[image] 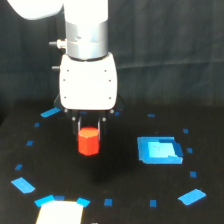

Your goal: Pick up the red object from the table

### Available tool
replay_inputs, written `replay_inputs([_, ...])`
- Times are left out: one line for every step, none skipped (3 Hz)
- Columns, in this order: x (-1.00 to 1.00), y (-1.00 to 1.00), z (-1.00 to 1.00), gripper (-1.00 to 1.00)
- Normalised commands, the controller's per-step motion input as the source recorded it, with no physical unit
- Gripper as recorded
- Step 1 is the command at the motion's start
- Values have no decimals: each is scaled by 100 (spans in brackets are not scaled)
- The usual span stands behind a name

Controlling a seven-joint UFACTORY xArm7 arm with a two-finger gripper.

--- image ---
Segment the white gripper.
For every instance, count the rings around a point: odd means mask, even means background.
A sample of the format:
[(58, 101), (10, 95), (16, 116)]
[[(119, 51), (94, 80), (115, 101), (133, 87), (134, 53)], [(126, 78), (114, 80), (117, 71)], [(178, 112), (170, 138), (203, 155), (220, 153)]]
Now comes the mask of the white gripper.
[[(112, 53), (101, 60), (77, 61), (62, 56), (59, 66), (59, 94), (54, 106), (60, 110), (107, 111), (115, 107), (118, 99), (118, 76)], [(98, 119), (100, 136), (106, 134), (107, 118)], [(81, 129), (81, 115), (72, 114), (72, 130)]]

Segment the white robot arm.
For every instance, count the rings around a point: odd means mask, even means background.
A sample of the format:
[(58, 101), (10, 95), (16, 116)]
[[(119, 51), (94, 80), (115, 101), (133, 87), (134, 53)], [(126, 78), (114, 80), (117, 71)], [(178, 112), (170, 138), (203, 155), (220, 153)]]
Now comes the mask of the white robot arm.
[(107, 114), (118, 98), (113, 54), (108, 51), (108, 0), (7, 0), (26, 20), (40, 20), (64, 12), (65, 38), (53, 45), (63, 49), (59, 95), (55, 105), (81, 128), (82, 111), (98, 113), (98, 131), (106, 132)]

